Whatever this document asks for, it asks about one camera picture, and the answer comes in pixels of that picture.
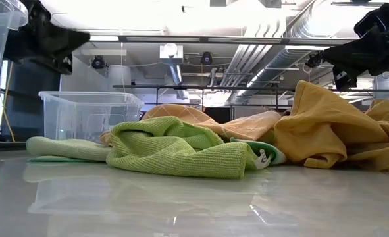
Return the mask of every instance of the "light green cloth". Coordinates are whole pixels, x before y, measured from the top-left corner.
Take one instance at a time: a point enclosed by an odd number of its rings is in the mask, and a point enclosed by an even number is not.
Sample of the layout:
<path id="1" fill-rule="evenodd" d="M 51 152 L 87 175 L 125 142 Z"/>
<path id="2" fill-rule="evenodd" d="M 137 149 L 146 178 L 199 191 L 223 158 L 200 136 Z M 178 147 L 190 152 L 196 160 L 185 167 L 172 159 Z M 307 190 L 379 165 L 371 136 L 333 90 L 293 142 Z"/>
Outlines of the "light green cloth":
<path id="1" fill-rule="evenodd" d="M 75 162 L 76 159 L 80 159 L 79 161 L 105 162 L 108 153 L 112 150 L 110 147 L 81 139 L 58 141 L 44 137 L 29 138 L 26 142 L 26 149 L 32 155 L 41 156 L 29 161 L 68 162 Z"/>
<path id="2" fill-rule="evenodd" d="M 106 158 L 108 165 L 129 171 L 211 178 L 241 178 L 246 169 L 257 169 L 255 162 L 262 160 L 247 143 L 225 144 L 212 130 L 178 117 L 123 122 L 111 131 L 111 142 L 112 149 L 83 140 L 35 137 L 26 147 L 33 155 L 91 161 Z"/>

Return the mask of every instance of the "yellow towel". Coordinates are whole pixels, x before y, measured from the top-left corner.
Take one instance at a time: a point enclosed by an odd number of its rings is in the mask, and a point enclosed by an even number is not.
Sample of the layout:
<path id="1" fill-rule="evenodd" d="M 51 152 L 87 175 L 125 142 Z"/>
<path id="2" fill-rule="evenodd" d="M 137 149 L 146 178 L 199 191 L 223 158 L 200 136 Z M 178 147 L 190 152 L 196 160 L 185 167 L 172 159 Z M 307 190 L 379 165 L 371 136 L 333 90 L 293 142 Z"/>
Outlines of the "yellow towel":
<path id="1" fill-rule="evenodd" d="M 267 134 L 267 132 L 271 131 L 280 119 L 279 113 L 266 111 L 248 117 L 237 118 L 225 124 L 219 124 L 205 113 L 193 107 L 166 104 L 149 110 L 143 117 L 143 120 L 161 116 L 176 116 L 183 122 L 210 128 L 227 140 L 239 138 L 269 143 L 272 143 L 272 134 Z"/>
<path id="2" fill-rule="evenodd" d="M 276 146 L 306 167 L 352 162 L 389 169 L 389 101 L 374 100 L 366 113 L 329 90 L 300 81 L 290 116 L 275 127 Z"/>

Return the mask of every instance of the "towel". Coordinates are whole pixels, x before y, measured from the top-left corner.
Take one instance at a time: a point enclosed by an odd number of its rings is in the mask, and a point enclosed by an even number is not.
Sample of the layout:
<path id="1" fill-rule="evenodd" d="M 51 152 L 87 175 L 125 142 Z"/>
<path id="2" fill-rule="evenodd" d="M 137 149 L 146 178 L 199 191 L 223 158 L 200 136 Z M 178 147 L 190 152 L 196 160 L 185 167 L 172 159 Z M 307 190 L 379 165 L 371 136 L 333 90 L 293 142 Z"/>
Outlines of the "towel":
<path id="1" fill-rule="evenodd" d="M 26 147 L 33 155 L 104 160 L 129 171 L 174 176 L 241 178 L 246 169 L 262 169 L 270 163 L 265 154 L 256 155 L 247 143 L 225 144 L 212 130 L 178 117 L 120 123 L 111 131 L 111 143 L 112 148 L 83 140 L 35 137 Z"/>
<path id="2" fill-rule="evenodd" d="M 306 167 L 336 163 L 389 169 L 389 101 L 374 100 L 366 113 L 320 86 L 300 81 L 290 116 L 275 127 L 276 147 Z"/>
<path id="3" fill-rule="evenodd" d="M 272 128 L 280 119 L 279 113 L 266 111 L 248 117 L 237 118 L 225 124 L 219 124 L 209 115 L 193 107 L 165 104 L 150 109 L 144 115 L 143 120 L 161 116 L 176 116 L 183 122 L 210 128 L 226 140 L 239 138 L 259 140 L 267 143 L 272 143 Z"/>

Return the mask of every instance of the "ceiling-mounted lamp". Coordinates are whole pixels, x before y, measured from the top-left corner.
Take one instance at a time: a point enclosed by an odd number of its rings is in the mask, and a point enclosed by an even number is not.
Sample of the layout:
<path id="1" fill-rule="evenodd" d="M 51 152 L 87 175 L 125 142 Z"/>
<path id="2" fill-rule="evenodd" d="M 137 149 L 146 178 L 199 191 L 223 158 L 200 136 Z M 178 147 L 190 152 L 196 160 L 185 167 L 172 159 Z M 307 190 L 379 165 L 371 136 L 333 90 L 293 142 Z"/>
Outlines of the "ceiling-mounted lamp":
<path id="1" fill-rule="evenodd" d="M 87 32 L 96 36 L 143 36 L 143 35 L 163 35 L 162 29 L 134 29 L 134 30 L 125 30 L 125 29 L 114 29 L 114 30 L 103 30 L 103 29 L 77 29 L 80 32 Z"/>
<path id="2" fill-rule="evenodd" d="M 319 51 L 325 50 L 330 47 L 326 46 L 312 46 L 312 45 L 285 45 L 285 49 L 287 50 L 310 50 L 310 51 Z"/>
<path id="3" fill-rule="evenodd" d="M 90 36 L 90 41 L 118 41 L 118 36 Z"/>

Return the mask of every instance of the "silver ductwork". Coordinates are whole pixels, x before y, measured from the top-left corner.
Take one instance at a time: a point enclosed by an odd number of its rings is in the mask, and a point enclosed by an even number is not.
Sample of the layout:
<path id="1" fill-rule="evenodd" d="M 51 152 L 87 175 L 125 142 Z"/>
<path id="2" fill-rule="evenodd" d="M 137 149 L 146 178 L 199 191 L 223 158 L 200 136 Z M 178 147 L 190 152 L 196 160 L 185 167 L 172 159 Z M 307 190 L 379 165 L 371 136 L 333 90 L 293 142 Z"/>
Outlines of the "silver ductwork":
<path id="1" fill-rule="evenodd" d="M 338 30 L 332 30 L 333 34 L 313 34 L 311 28 L 316 25 L 316 20 L 311 21 L 313 16 L 313 11 L 317 11 L 317 7 L 326 1 L 316 1 L 311 7 L 304 12 L 304 14 L 299 18 L 299 20 L 286 32 L 287 38 L 327 38 L 337 33 Z M 262 81 L 271 81 L 276 80 L 285 70 L 275 70 L 275 68 L 290 68 L 295 65 L 300 59 L 307 56 L 310 51 L 308 50 L 293 50 L 285 49 L 284 46 L 273 46 L 277 47 L 277 54 L 274 58 L 263 68 L 259 69 L 258 73 L 249 81 L 247 87 L 264 87 L 267 84 Z M 257 93 L 257 90 L 240 90 L 238 93 L 234 93 L 230 99 L 233 103 L 246 103 L 250 97 Z"/>
<path id="2" fill-rule="evenodd" d="M 180 86 L 182 83 L 180 64 L 184 62 L 184 52 L 181 45 L 167 43 L 161 45 L 159 49 L 159 57 L 163 64 L 170 68 L 170 73 L 175 85 Z M 177 99 L 188 99 L 185 90 L 175 90 Z"/>
<path id="3" fill-rule="evenodd" d="M 269 24 L 259 25 L 255 37 L 280 37 L 286 29 L 286 19 L 272 19 Z M 252 34 L 254 28 L 248 28 L 246 35 Z M 263 58 L 270 46 L 265 45 L 240 45 L 231 63 L 226 70 L 233 75 L 225 75 L 221 86 L 237 86 L 245 77 L 244 74 L 251 72 L 253 67 Z"/>

